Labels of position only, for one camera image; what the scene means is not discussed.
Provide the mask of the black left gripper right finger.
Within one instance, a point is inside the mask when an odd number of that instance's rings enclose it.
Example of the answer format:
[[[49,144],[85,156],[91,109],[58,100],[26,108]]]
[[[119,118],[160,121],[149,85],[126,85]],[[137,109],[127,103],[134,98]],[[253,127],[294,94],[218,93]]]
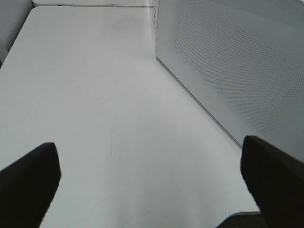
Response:
[[[304,226],[302,162],[257,136],[246,136],[240,170],[268,227]]]

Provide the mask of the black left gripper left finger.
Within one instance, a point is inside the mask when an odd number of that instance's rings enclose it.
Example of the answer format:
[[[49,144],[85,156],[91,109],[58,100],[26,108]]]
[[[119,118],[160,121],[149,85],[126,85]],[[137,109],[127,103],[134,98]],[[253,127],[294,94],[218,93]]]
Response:
[[[38,228],[61,179],[57,148],[46,142],[0,172],[0,226]]]

